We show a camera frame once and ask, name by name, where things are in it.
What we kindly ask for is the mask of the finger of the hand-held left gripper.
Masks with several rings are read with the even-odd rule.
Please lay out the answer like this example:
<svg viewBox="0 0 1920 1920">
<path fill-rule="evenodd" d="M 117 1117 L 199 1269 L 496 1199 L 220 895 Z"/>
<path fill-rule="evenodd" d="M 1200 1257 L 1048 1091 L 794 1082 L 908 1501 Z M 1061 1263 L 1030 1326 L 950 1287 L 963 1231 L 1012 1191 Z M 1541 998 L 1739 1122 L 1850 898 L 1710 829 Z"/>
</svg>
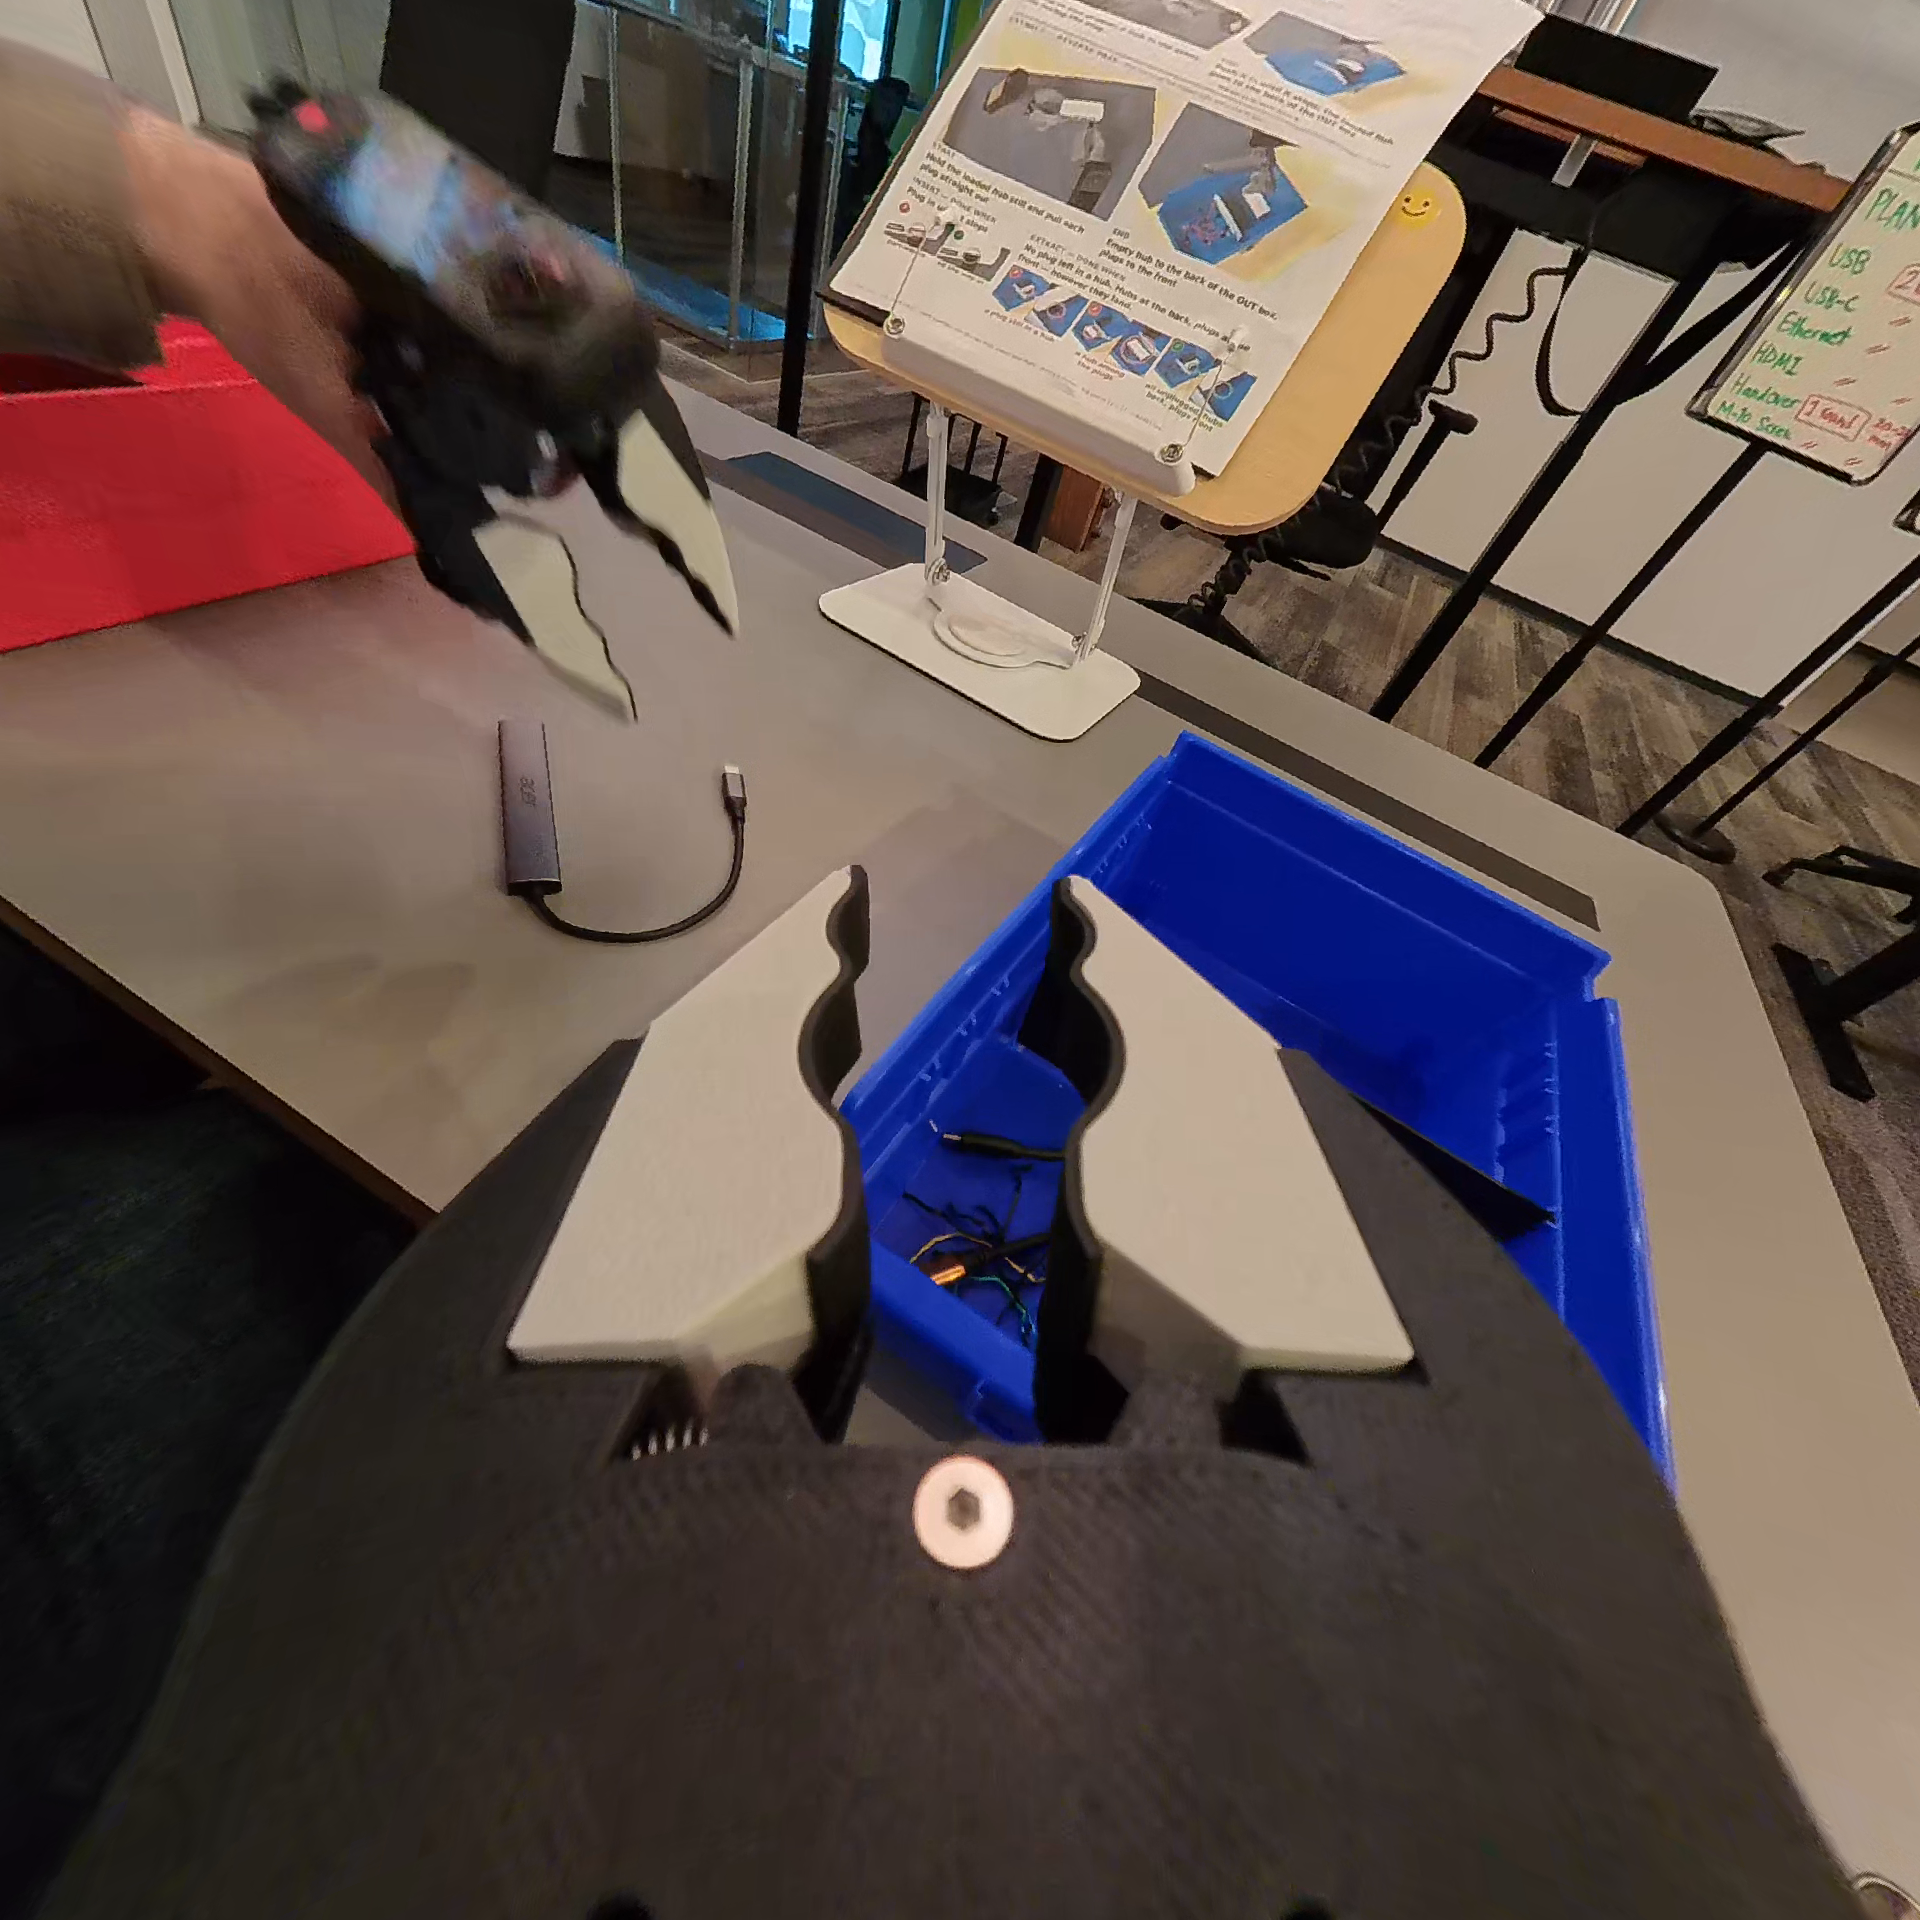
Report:
<svg viewBox="0 0 1920 1920">
<path fill-rule="evenodd" d="M 618 429 L 614 498 L 723 633 L 736 633 L 734 569 L 703 467 L 674 407 L 666 413 L 661 426 L 640 407 Z"/>
<path fill-rule="evenodd" d="M 596 711 L 635 724 L 632 687 L 584 611 L 566 542 L 525 516 L 493 516 L 474 542 L 542 665 Z"/>
</svg>

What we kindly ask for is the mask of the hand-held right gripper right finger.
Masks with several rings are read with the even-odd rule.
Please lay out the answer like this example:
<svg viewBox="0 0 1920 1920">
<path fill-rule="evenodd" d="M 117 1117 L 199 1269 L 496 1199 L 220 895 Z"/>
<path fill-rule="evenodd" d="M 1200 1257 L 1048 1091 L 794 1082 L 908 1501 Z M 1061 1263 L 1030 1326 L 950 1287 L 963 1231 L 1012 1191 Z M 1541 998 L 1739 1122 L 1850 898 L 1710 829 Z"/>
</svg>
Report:
<svg viewBox="0 0 1920 1920">
<path fill-rule="evenodd" d="M 1282 1047 L 1091 878 L 1048 895 L 1035 1054 L 1083 1101 L 1035 1332 L 1045 1439 L 1107 1437 L 1147 1377 L 1223 1403 L 1250 1374 L 1412 1363 Z"/>
</svg>

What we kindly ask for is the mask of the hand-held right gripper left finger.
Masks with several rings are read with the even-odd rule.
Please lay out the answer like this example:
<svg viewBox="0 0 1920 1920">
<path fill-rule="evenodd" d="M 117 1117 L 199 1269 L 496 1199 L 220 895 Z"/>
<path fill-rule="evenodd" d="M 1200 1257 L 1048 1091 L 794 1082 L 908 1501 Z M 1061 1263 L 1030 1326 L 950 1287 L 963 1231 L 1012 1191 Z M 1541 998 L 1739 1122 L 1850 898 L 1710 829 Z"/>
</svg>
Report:
<svg viewBox="0 0 1920 1920">
<path fill-rule="evenodd" d="M 871 885 L 830 870 L 654 1020 L 508 1332 L 518 1363 L 736 1366 L 850 1419 L 874 1349 L 871 1229 L 834 1092 L 862 1052 Z"/>
</svg>

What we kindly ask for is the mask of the grey usb hub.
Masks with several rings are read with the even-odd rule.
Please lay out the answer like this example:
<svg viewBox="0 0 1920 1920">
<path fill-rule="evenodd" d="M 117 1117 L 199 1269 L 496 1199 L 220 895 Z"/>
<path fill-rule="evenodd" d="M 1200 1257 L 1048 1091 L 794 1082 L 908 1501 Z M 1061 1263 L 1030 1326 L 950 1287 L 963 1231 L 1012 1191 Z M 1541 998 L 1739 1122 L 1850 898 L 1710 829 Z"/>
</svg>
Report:
<svg viewBox="0 0 1920 1920">
<path fill-rule="evenodd" d="M 732 857 L 727 878 L 699 907 L 654 929 L 589 929 L 558 907 L 563 863 L 552 775 L 542 722 L 502 718 L 496 724 L 496 773 L 500 815 L 500 886 L 508 898 L 558 934 L 596 947 L 648 947 L 674 941 L 714 922 L 734 898 L 744 869 L 750 790 L 742 770 L 727 761 L 718 777 L 727 814 Z"/>
</svg>

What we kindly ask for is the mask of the blue plastic bin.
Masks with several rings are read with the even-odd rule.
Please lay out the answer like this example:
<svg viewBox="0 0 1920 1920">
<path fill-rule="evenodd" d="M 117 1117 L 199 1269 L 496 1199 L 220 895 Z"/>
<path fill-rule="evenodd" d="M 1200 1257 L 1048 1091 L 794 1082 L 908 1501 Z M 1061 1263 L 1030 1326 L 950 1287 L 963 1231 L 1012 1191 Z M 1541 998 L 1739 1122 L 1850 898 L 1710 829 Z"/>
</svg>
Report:
<svg viewBox="0 0 1920 1920">
<path fill-rule="evenodd" d="M 877 1345 L 950 1414 L 1032 1443 L 1032 1334 L 1080 1097 L 1016 1042 L 1048 893 L 1083 875 L 1284 1049 L 1557 1212 L 1507 1244 L 1674 1475 L 1608 956 L 1196 734 L 1151 761 L 845 1095 Z"/>
</svg>

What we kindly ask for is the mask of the red plastic bin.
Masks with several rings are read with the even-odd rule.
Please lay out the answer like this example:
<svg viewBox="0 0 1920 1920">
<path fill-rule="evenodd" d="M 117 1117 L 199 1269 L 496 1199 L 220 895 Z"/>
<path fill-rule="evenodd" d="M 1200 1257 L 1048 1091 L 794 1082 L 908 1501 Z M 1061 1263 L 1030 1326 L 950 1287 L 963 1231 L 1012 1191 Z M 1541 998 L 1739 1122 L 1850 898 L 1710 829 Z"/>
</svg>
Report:
<svg viewBox="0 0 1920 1920">
<path fill-rule="evenodd" d="M 124 375 L 3 357 L 3 650 L 407 561 L 403 522 L 203 326 Z"/>
</svg>

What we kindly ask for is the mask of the person's left forearm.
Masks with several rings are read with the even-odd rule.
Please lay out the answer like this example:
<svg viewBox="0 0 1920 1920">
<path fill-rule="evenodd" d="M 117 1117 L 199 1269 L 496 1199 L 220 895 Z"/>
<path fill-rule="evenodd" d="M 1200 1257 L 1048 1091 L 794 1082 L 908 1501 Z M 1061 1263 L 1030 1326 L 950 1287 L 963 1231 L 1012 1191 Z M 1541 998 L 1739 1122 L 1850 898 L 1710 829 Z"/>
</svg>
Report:
<svg viewBox="0 0 1920 1920">
<path fill-rule="evenodd" d="M 102 372 L 159 362 L 124 131 L 131 99 L 3 44 L 3 351 Z"/>
</svg>

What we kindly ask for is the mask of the person's left hand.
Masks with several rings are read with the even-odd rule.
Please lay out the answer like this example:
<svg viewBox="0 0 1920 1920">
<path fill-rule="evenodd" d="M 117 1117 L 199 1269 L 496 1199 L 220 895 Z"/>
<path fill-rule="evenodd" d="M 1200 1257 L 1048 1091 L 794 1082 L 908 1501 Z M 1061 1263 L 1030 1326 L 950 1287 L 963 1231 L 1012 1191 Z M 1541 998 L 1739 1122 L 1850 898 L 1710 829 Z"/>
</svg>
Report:
<svg viewBox="0 0 1920 1920">
<path fill-rule="evenodd" d="M 279 218 L 248 155 L 142 102 L 120 110 L 142 271 L 166 318 L 228 357 L 396 508 L 376 410 L 352 385 L 358 309 Z"/>
</svg>

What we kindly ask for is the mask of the black high-back chair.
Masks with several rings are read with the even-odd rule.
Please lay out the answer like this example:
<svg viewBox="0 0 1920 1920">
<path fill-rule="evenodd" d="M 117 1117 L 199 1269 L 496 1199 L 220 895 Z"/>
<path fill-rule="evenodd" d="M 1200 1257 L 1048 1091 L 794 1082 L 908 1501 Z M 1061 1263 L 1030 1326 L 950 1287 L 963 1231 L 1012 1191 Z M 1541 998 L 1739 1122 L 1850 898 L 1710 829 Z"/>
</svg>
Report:
<svg viewBox="0 0 1920 1920">
<path fill-rule="evenodd" d="M 380 90 L 515 185 L 556 148 L 574 3 L 391 3 Z"/>
</svg>

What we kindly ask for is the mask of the person's right leg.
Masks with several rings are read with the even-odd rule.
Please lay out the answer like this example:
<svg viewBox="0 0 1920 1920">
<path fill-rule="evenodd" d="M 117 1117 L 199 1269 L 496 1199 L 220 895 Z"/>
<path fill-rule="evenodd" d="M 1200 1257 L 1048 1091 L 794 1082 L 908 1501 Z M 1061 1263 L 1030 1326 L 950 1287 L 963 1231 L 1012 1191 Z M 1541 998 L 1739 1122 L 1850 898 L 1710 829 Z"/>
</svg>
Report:
<svg viewBox="0 0 1920 1920">
<path fill-rule="evenodd" d="M 86 1827 L 261 1449 L 414 1236 L 5 930 L 5 1916 Z"/>
</svg>

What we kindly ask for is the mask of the printed instruction sheet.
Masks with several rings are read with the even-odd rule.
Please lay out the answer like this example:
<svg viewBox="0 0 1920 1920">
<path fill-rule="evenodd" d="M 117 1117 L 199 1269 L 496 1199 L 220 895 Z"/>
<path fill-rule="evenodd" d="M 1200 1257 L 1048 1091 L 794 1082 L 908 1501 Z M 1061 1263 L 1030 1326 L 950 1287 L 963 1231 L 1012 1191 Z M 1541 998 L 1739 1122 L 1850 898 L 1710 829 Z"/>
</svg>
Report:
<svg viewBox="0 0 1920 1920">
<path fill-rule="evenodd" d="M 824 285 L 871 359 L 1114 482 L 1223 474 L 1388 247 L 1460 227 L 1428 158 L 1543 25 L 1514 3 L 994 4 Z"/>
</svg>

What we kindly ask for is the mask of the black star chair base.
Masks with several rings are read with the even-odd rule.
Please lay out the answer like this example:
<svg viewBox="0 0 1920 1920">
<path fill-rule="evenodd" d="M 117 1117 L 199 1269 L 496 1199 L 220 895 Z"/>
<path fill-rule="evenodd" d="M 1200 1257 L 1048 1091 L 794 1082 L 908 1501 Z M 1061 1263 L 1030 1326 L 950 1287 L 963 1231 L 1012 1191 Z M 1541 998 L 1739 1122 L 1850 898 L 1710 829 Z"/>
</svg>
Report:
<svg viewBox="0 0 1920 1920">
<path fill-rule="evenodd" d="M 1454 372 L 1439 375 L 1414 394 L 1410 412 L 1388 415 L 1375 422 L 1374 434 L 1350 442 L 1323 485 L 1296 515 L 1256 534 L 1226 537 L 1228 557 L 1187 598 L 1143 598 L 1140 605 L 1230 646 L 1239 655 L 1261 660 L 1260 650 L 1231 623 L 1234 595 L 1246 588 L 1260 565 L 1318 582 L 1362 565 L 1442 445 L 1452 437 L 1469 437 L 1476 429 L 1476 415 L 1463 412 L 1452 398 L 1454 386 Z M 1360 482 L 1380 477 L 1388 459 L 1402 450 L 1414 426 L 1422 433 L 1399 479 L 1382 506 L 1371 508 L 1360 493 Z"/>
</svg>

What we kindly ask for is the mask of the light wooden board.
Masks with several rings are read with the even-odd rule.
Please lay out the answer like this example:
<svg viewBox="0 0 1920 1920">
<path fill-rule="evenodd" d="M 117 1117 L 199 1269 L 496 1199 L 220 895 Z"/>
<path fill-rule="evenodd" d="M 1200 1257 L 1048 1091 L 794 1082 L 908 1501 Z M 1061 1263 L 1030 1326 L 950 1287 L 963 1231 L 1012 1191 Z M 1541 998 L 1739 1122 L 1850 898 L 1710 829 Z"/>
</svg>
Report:
<svg viewBox="0 0 1920 1920">
<path fill-rule="evenodd" d="M 1412 333 L 1438 302 L 1466 247 L 1467 212 L 1456 183 L 1432 163 L 1410 177 L 1336 287 L 1276 395 L 1215 475 L 1184 493 L 1094 458 L 1091 429 L 1042 399 L 1004 399 L 983 375 L 910 375 L 890 367 L 879 325 L 837 303 L 824 309 L 834 346 L 898 388 L 981 420 L 1007 442 L 1219 537 L 1254 534 L 1304 506 L 1335 467 Z"/>
</svg>

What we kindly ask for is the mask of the wooden top table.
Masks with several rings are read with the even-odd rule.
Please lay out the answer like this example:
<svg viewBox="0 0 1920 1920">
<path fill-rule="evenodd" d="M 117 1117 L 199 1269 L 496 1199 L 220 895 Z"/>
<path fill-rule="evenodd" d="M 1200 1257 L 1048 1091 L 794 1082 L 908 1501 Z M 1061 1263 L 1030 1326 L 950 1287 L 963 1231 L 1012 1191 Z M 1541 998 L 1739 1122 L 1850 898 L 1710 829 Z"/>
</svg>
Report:
<svg viewBox="0 0 1920 1920">
<path fill-rule="evenodd" d="M 1668 163 L 1816 214 L 1832 214 L 1854 190 L 1851 179 L 1832 177 L 1813 163 L 1748 148 L 1725 135 L 1683 126 L 1509 63 L 1495 67 L 1478 82 L 1476 99 L 1528 127 L 1592 137 L 1603 148 Z"/>
</svg>

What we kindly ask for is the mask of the whiteboard with green writing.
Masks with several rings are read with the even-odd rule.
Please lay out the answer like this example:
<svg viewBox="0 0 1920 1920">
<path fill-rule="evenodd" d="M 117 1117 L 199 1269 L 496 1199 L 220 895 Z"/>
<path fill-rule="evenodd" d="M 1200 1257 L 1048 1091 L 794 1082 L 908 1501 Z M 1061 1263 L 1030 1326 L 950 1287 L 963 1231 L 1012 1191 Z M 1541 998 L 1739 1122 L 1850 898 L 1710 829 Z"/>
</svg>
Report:
<svg viewBox="0 0 1920 1920">
<path fill-rule="evenodd" d="M 1895 127 L 1688 418 L 1851 489 L 1917 427 L 1917 126 Z"/>
</svg>

